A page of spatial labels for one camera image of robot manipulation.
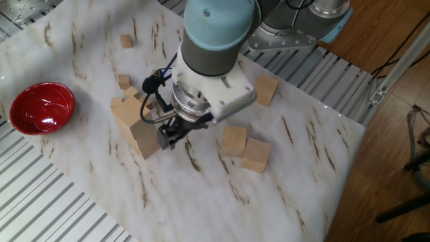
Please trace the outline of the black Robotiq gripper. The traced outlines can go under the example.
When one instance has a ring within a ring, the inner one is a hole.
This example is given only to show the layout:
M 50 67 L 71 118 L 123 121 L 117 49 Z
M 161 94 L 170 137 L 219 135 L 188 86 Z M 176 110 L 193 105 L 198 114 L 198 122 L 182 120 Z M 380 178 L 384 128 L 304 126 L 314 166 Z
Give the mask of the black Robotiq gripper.
M 158 128 L 156 141 L 162 150 L 168 149 L 179 135 L 186 135 L 193 130 L 207 129 L 206 123 L 208 121 L 209 115 L 204 115 L 195 122 L 189 122 L 181 116 L 175 116 L 170 119 L 168 125 L 164 124 Z

